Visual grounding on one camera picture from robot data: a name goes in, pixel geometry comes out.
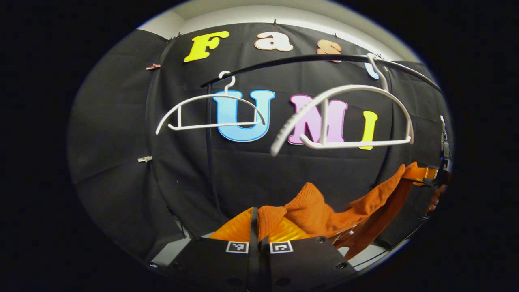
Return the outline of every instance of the hanger hook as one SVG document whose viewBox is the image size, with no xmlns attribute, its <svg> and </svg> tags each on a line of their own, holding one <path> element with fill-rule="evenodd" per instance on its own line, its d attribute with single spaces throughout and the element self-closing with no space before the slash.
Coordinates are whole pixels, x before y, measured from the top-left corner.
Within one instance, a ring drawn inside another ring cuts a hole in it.
<svg viewBox="0 0 519 292">
<path fill-rule="evenodd" d="M 221 79 L 224 76 L 224 74 L 226 74 L 226 73 L 230 73 L 230 71 L 222 71 L 222 72 L 220 72 L 220 74 L 218 74 L 218 78 Z M 231 82 L 229 84 L 225 85 L 225 87 L 224 87 L 224 94 L 225 95 L 228 95 L 227 91 L 229 90 L 229 87 L 234 85 L 234 83 L 236 82 L 236 77 L 233 76 L 233 77 L 231 77 L 231 79 L 232 79 Z"/>
<path fill-rule="evenodd" d="M 382 80 L 382 89 L 384 89 L 385 91 L 389 92 L 388 81 L 386 80 L 386 77 L 382 74 L 382 72 L 378 69 L 377 65 L 375 64 L 375 60 L 374 59 L 375 58 L 379 59 L 379 57 L 374 55 L 374 54 L 372 54 L 372 53 L 367 53 L 366 56 L 370 60 L 370 63 L 373 66 L 373 69 L 375 69 L 375 71 L 377 72 L 378 76 L 380 76 L 380 79 Z"/>
</svg>

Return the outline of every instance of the plastic clothes hanger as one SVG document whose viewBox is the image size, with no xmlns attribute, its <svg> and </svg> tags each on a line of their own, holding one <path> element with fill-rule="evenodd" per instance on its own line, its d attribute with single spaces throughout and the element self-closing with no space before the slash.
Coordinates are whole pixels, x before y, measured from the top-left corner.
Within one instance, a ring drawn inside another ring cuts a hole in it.
<svg viewBox="0 0 519 292">
<path fill-rule="evenodd" d="M 375 64 L 374 57 L 371 55 L 367 56 L 370 60 L 371 65 L 375 69 L 375 71 L 380 76 L 380 79 L 382 80 L 382 86 L 383 89 L 380 89 L 378 87 L 369 86 L 369 85 L 343 85 L 338 86 L 332 89 L 329 89 L 325 92 L 322 92 L 321 94 L 317 95 L 310 103 L 308 103 L 305 107 L 303 107 L 301 110 L 299 110 L 297 113 L 293 114 L 290 119 L 281 127 L 281 130 L 279 131 L 278 135 L 276 136 L 274 142 L 272 143 L 272 146 L 270 147 L 270 153 L 272 156 L 276 156 L 279 153 L 279 150 L 283 146 L 284 142 L 286 141 L 288 135 L 292 131 L 292 129 L 295 127 L 297 122 L 301 120 L 306 113 L 308 113 L 313 107 L 317 106 L 318 104 L 321 104 L 321 114 L 322 114 L 322 122 L 321 122 L 321 137 L 319 139 L 319 142 L 313 142 L 305 134 L 301 134 L 301 141 L 304 145 L 307 147 L 310 147 L 312 149 L 341 149 L 341 148 L 356 148 L 356 147 L 366 147 L 366 146 L 389 146 L 389 145 L 397 145 L 397 144 L 405 144 L 410 143 L 413 144 L 414 142 L 414 131 L 413 131 L 413 124 L 411 123 L 411 117 L 409 116 L 409 113 L 407 112 L 407 109 L 405 106 L 396 98 L 394 95 L 389 93 L 388 90 L 388 83 L 384 75 L 380 72 L 377 65 Z M 406 138 L 403 140 L 390 140 L 390 141 L 358 141 L 358 142 L 327 142 L 326 141 L 326 134 L 327 134 L 327 126 L 328 126 L 328 99 L 332 96 L 342 94 L 345 92 L 350 91 L 357 91 L 357 90 L 369 90 L 373 92 L 380 93 L 386 97 L 391 98 L 394 100 L 404 111 L 405 117 L 407 119 L 407 126 L 406 126 Z"/>
<path fill-rule="evenodd" d="M 226 73 L 230 73 L 230 72 L 229 71 L 222 71 L 218 75 L 218 78 L 222 78 L 223 75 L 226 74 Z M 248 102 L 246 100 L 243 100 L 243 99 L 238 98 L 238 97 L 230 96 L 228 94 L 229 87 L 234 85 L 235 82 L 236 82 L 236 78 L 233 76 L 231 82 L 224 87 L 224 94 L 223 95 L 209 94 L 209 95 L 195 96 L 195 97 L 191 97 L 189 99 L 186 99 L 186 100 L 180 102 L 179 104 L 175 105 L 171 110 L 169 110 L 169 112 L 167 114 L 164 115 L 162 120 L 160 120 L 160 123 L 157 126 L 157 130 L 155 130 L 155 135 L 159 134 L 160 128 L 162 127 L 162 125 L 164 124 L 166 119 L 176 110 L 178 110 L 178 119 L 177 119 L 178 120 L 178 122 L 177 122 L 178 125 L 177 126 L 173 126 L 171 124 L 168 124 L 168 127 L 170 129 L 172 129 L 172 130 L 175 130 L 175 131 L 188 130 L 188 129 L 210 128 L 210 127 L 234 126 L 234 125 L 255 125 L 255 124 L 259 123 L 259 121 L 256 120 L 256 117 L 257 117 L 256 115 L 257 114 L 259 114 L 259 117 L 261 118 L 261 121 L 262 121 L 263 125 L 265 125 L 265 119 L 263 118 L 263 115 L 261 114 L 260 110 L 255 105 L 253 105 L 252 103 L 250 103 L 250 102 Z M 255 111 L 254 111 L 254 122 L 219 123 L 219 124 L 182 126 L 182 121 L 181 121 L 181 118 L 182 118 L 182 106 L 184 106 L 184 105 L 186 105 L 186 104 L 188 104 L 188 103 L 190 103 L 192 101 L 198 100 L 198 99 L 212 98 L 212 97 L 227 97 L 227 98 L 237 99 L 239 101 L 242 101 L 242 102 L 250 105 L 251 107 L 253 107 L 255 109 Z"/>
</svg>

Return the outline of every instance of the orange knit garment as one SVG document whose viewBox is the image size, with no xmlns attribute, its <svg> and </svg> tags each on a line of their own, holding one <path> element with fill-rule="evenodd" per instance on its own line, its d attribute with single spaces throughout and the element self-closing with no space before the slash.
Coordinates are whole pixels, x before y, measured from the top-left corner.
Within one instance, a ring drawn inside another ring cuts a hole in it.
<svg viewBox="0 0 519 292">
<path fill-rule="evenodd" d="M 258 239 L 261 241 L 286 217 L 311 237 L 334 237 L 337 233 L 353 228 L 353 235 L 346 234 L 335 242 L 337 248 L 348 246 L 345 258 L 350 259 L 368 245 L 386 228 L 404 205 L 412 181 L 402 180 L 413 176 L 417 163 L 401 165 L 387 181 L 368 194 L 349 204 L 346 211 L 336 213 L 324 202 L 324 197 L 310 182 L 284 207 L 263 206 L 258 210 Z"/>
</svg>

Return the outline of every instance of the black fabric backdrop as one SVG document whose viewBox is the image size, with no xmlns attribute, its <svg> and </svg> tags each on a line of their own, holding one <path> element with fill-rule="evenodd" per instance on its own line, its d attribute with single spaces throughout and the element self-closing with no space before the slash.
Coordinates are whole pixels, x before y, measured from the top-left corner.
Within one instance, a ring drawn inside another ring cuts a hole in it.
<svg viewBox="0 0 519 292">
<path fill-rule="evenodd" d="M 183 62 L 191 50 L 193 37 L 223 30 L 230 36 L 221 39 L 214 50 L 208 50 L 209 57 Z M 286 34 L 294 49 L 280 52 L 255 48 L 257 34 L 270 31 Z M 160 119 L 179 102 L 206 94 L 200 85 L 221 71 L 315 54 L 320 39 L 339 43 L 344 55 L 368 52 L 322 32 L 270 23 L 218 26 L 173 38 L 168 43 L 162 37 L 140 30 L 123 39 L 85 80 L 69 127 L 72 178 L 95 222 L 141 258 L 149 258 L 166 242 L 182 238 L 168 208 L 193 235 L 201 236 L 220 227 L 210 191 L 206 130 L 171 131 L 164 125 L 156 136 Z M 161 68 L 145 70 L 152 63 L 161 64 Z M 422 64 L 401 63 L 431 77 Z M 404 103 L 412 117 L 414 145 L 375 147 L 369 151 L 317 151 L 286 142 L 277 157 L 269 154 L 269 148 L 281 126 L 294 113 L 290 96 L 314 97 L 346 84 L 381 88 L 381 81 L 369 77 L 363 64 L 345 61 L 287 64 L 236 76 L 236 84 L 230 89 L 241 91 L 245 100 L 254 103 L 249 93 L 258 89 L 274 91 L 276 97 L 271 101 L 269 130 L 256 141 L 233 142 L 216 128 L 211 129 L 216 189 L 226 219 L 251 206 L 284 205 L 307 181 L 319 188 L 335 211 L 343 211 L 349 202 L 393 175 L 401 164 L 417 161 L 420 165 L 438 166 L 440 115 L 446 118 L 449 141 L 453 137 L 445 101 L 417 78 L 392 69 L 383 73 L 390 91 Z M 223 90 L 227 83 L 216 83 L 212 93 Z M 375 141 L 404 138 L 404 114 L 390 99 L 364 91 L 332 99 L 349 105 L 343 133 L 346 141 L 362 139 L 364 110 L 378 115 Z M 215 123 L 216 105 L 212 102 Z M 206 100 L 183 107 L 182 114 L 184 125 L 205 124 Z M 238 105 L 239 121 L 250 121 L 252 116 L 250 108 Z M 137 163 L 138 157 L 148 155 L 153 156 L 152 161 Z M 408 235 L 420 223 L 418 216 L 426 209 L 431 195 L 431 189 L 416 187 L 380 240 L 393 245 Z"/>
</svg>

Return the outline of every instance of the white wall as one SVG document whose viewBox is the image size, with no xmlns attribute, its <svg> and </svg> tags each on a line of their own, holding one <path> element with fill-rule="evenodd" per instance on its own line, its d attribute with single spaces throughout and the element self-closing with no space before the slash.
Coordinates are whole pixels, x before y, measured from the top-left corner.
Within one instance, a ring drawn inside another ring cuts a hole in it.
<svg viewBox="0 0 519 292">
<path fill-rule="evenodd" d="M 336 33 L 339 38 L 359 45 L 376 54 L 381 54 L 386 60 L 420 62 L 418 57 L 410 51 L 405 44 L 392 36 L 389 32 L 351 10 L 348 10 L 349 13 L 357 15 L 356 18 L 351 18 L 351 20 L 354 21 L 354 26 L 360 27 L 362 21 L 364 21 L 364 23 L 366 23 L 366 30 L 371 32 L 371 35 L 330 17 L 291 7 L 269 5 L 239 6 L 221 9 L 195 17 L 192 17 L 193 14 L 187 14 L 183 9 L 185 10 L 185 6 L 174 7 L 165 11 L 140 26 L 139 29 L 159 34 L 165 38 L 171 38 L 177 36 L 178 32 L 185 34 L 200 29 L 232 23 L 272 23 L 275 18 L 279 24 L 300 26 L 330 35 Z M 183 15 L 188 15 L 192 18 L 184 20 L 176 11 L 180 11 Z"/>
</svg>

